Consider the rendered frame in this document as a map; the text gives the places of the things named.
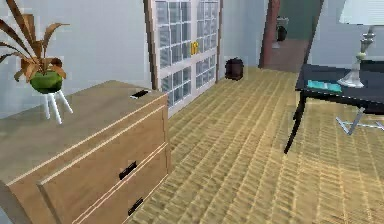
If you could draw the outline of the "black and white phone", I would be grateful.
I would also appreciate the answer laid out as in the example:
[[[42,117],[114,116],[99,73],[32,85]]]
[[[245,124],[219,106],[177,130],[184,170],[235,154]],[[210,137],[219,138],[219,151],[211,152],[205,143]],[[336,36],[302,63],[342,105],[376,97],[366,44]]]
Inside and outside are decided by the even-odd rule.
[[[139,99],[140,97],[142,97],[142,96],[144,96],[144,95],[146,95],[146,94],[148,94],[150,92],[151,92],[150,90],[143,89],[143,90],[140,90],[140,91],[130,95],[130,98],[132,98],[132,99]]]

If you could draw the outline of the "dark brown bin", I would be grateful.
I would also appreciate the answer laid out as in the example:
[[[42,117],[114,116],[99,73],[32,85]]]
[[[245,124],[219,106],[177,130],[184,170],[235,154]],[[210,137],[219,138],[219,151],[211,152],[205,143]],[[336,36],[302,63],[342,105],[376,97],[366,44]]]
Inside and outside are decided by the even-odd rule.
[[[232,58],[226,62],[225,77],[232,80],[240,80],[243,77],[244,64],[240,58]]]

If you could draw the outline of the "white glass-paned double door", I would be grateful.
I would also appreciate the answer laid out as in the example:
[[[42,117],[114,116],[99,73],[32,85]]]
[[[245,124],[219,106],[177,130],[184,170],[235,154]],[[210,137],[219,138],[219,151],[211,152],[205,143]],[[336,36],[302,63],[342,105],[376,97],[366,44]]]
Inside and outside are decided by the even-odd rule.
[[[173,116],[218,81],[223,0],[143,0],[152,88]],[[191,55],[191,43],[199,52]]]

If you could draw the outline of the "wooden chest of drawers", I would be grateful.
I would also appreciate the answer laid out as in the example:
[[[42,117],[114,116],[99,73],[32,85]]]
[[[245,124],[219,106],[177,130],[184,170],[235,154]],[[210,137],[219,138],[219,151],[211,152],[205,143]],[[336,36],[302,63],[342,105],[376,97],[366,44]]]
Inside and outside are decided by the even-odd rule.
[[[0,119],[0,224],[128,224],[172,170],[167,96],[107,81]]]

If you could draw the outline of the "black round object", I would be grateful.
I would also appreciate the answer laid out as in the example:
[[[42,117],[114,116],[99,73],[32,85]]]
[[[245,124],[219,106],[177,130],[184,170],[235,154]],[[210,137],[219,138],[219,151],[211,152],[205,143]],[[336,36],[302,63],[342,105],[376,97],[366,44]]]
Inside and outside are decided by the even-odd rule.
[[[278,26],[277,27],[277,42],[282,42],[286,39],[287,36],[287,30],[284,26]]]

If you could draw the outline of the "teal book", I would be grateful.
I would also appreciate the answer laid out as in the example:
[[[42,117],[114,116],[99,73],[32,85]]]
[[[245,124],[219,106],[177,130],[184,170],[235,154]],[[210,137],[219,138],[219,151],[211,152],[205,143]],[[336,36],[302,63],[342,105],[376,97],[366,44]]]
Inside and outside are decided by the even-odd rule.
[[[331,92],[341,92],[342,88],[339,84],[328,83],[323,81],[308,80],[307,87],[315,90],[326,90]]]

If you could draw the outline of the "black table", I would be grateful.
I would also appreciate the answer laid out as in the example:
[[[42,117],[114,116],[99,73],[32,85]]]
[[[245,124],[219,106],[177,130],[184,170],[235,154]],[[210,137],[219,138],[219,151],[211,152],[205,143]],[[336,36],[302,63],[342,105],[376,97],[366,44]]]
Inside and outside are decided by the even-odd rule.
[[[358,108],[363,107],[379,109],[381,111],[384,110],[384,73],[361,71],[360,77],[364,84],[363,88],[341,86],[341,92],[331,92],[326,90],[310,89],[307,87],[308,80],[336,84],[337,81],[343,78],[348,72],[349,69],[345,68],[311,64],[302,65],[295,87],[295,90],[300,93],[299,103],[296,107],[295,114],[293,115],[295,123],[284,149],[285,154],[288,153],[298,128],[300,127],[301,118],[303,116],[306,100],[308,98],[336,102]]]

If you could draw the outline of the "brown plant in green pot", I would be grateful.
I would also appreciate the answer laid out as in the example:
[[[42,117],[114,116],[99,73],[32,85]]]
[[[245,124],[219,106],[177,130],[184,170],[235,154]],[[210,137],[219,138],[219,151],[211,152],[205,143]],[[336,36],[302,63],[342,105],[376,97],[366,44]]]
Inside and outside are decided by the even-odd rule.
[[[20,59],[20,69],[14,74],[14,80],[18,82],[22,76],[31,87],[44,97],[44,112],[47,119],[51,117],[50,109],[53,109],[56,121],[61,124],[62,118],[58,109],[55,96],[58,95],[66,109],[72,113],[69,102],[62,92],[63,80],[67,74],[63,69],[63,62],[57,57],[48,57],[47,49],[54,32],[66,23],[52,23],[46,27],[41,40],[36,38],[35,21],[33,14],[22,13],[15,0],[5,0],[10,12],[15,19],[27,44],[16,31],[4,20],[0,19],[0,30],[13,39],[18,47],[0,41],[0,47],[11,49],[11,53],[0,56],[0,64],[8,57],[15,56]]]

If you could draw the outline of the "grey metal chair base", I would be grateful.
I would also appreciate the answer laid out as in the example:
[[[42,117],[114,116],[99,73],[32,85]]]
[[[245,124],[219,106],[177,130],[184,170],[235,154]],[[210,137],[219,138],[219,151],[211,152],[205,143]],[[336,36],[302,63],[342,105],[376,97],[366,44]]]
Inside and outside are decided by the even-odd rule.
[[[357,126],[377,128],[384,131],[384,125],[379,121],[376,121],[374,124],[361,124],[360,120],[364,114],[384,116],[384,110],[361,107],[357,110],[356,117],[352,122],[343,121],[339,117],[336,118],[336,121],[347,135],[351,135]]]

